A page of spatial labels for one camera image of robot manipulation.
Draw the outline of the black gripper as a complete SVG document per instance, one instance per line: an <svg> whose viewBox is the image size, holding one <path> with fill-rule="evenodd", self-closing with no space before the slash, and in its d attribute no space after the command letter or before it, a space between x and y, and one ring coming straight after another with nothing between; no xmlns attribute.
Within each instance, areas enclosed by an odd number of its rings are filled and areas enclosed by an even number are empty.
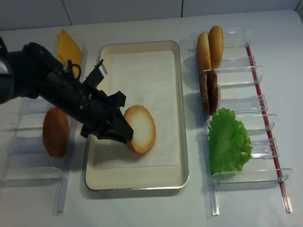
<svg viewBox="0 0 303 227"><path fill-rule="evenodd" d="M81 136L93 134L99 140L121 143L133 138L134 131L120 110L126 101L120 91L107 96L102 90L78 81L61 83L60 91L60 108L83 124Z"/></svg>

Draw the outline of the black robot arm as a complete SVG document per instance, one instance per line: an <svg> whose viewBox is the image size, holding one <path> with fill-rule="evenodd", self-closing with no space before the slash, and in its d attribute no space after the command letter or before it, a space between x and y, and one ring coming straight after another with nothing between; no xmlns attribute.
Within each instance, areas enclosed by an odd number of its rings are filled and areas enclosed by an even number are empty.
<svg viewBox="0 0 303 227"><path fill-rule="evenodd" d="M81 136L90 134L99 140L126 143L133 137L133 129L120 108L125 105L123 93L107 96L97 85L107 71L100 61L84 82L73 74L78 64L68 61L64 68L54 56L37 43L24 45L21 51L8 52L0 42L0 102L17 97L43 99L83 124Z"/></svg>

